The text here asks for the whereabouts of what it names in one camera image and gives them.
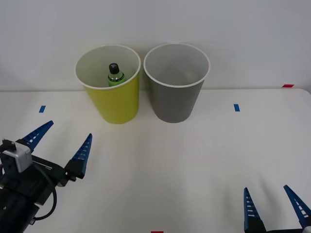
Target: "white table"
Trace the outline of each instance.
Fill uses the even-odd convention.
[[[300,89],[204,90],[178,124],[141,92],[123,125],[106,123],[85,92],[0,93],[1,137],[49,120],[34,155],[65,166],[88,133],[93,143],[85,178],[58,187],[54,214],[27,233],[242,233],[246,186],[267,230],[300,227],[283,185],[311,207],[311,95]]]

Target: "green bottle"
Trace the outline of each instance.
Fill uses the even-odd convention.
[[[110,73],[108,74],[109,86],[116,86],[126,81],[124,74],[122,71],[119,70],[119,66],[117,63],[111,63],[109,65],[109,71],[110,71]]]

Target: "gray cup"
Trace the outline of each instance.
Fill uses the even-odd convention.
[[[144,59],[152,108],[163,121],[186,120],[210,70],[207,55],[192,45],[164,44]]]

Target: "tape marker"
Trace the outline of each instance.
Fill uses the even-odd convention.
[[[45,110],[45,105],[42,105],[41,108],[40,108],[40,110],[39,110],[39,113],[43,113],[44,110]]]
[[[234,104],[234,110],[236,111],[236,112],[239,112],[240,111],[240,107],[239,107],[239,105],[238,104]]]

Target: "white wall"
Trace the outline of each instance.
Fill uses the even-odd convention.
[[[76,60],[120,43],[204,50],[204,88],[311,90],[310,0],[2,0],[0,90],[80,90]]]

